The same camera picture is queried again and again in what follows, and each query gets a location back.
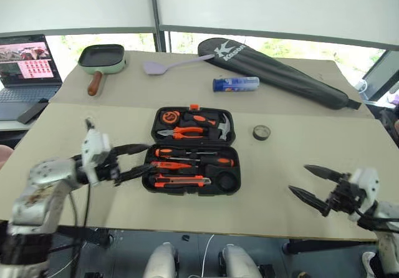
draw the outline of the laptop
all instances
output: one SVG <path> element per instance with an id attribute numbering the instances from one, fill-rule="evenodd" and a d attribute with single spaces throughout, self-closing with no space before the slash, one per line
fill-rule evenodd
<path id="1" fill-rule="evenodd" d="M 44 35 L 0 37 L 0 120 L 16 120 L 62 85 Z"/>

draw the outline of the blue can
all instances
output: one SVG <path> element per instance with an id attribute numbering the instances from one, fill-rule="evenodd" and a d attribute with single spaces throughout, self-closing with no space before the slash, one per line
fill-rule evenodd
<path id="1" fill-rule="evenodd" d="M 214 79 L 213 92 L 254 91 L 259 88 L 259 77 L 231 77 Z"/>

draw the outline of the robotic arm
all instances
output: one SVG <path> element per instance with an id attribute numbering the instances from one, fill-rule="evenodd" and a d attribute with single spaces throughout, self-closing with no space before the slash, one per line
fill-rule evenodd
<path id="1" fill-rule="evenodd" d="M 349 214 L 349 220 L 373 231 L 378 237 L 385 275 L 399 277 L 399 205 L 377 202 L 380 180 L 376 169 L 358 169 L 351 175 L 314 165 L 305 165 L 305 168 L 318 177 L 337 183 L 327 200 L 322 201 L 295 186 L 289 186 L 289 189 L 323 216 L 328 216 L 331 209 L 343 211 Z"/>
<path id="2" fill-rule="evenodd" d="M 152 169 L 142 165 L 121 173 L 119 155 L 132 155 L 148 148 L 144 144 L 112 148 L 106 134 L 86 120 L 87 135 L 82 154 L 69 159 L 47 160 L 29 173 L 25 190 L 16 199 L 7 227 L 0 261 L 1 278 L 47 276 L 52 234 L 57 231 L 66 196 L 83 185 L 112 180 L 115 186 Z"/>

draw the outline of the wooden handle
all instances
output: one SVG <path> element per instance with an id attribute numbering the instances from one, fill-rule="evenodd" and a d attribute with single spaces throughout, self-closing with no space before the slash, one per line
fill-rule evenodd
<path id="1" fill-rule="evenodd" d="M 99 71 L 94 72 L 93 79 L 87 88 L 87 93 L 90 96 L 94 96 L 99 91 L 100 83 L 101 83 L 102 73 Z"/>

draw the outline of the white tent wall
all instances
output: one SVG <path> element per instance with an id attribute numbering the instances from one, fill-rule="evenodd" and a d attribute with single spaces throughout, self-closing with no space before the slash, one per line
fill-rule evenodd
<path id="1" fill-rule="evenodd" d="M 399 0 L 158 0 L 164 31 L 285 37 L 399 50 Z"/>
<path id="2" fill-rule="evenodd" d="M 86 28 L 122 28 L 120 31 L 126 28 L 126 32 L 155 31 L 151 0 L 1 2 L 0 33 Z"/>

